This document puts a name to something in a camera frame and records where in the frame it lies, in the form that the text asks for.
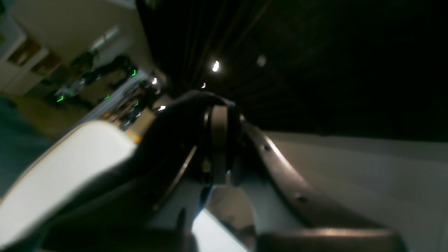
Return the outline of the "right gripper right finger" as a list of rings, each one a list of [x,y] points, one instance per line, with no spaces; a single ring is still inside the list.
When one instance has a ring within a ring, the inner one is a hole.
[[[253,212],[256,252],[407,252],[397,231],[312,186],[259,128],[230,119],[231,182]]]

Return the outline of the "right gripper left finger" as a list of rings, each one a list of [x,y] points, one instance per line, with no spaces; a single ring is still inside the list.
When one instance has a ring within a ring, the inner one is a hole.
[[[159,112],[133,155],[88,183],[45,223],[52,252],[193,252],[191,228],[214,189],[206,113],[212,94],[185,94]]]

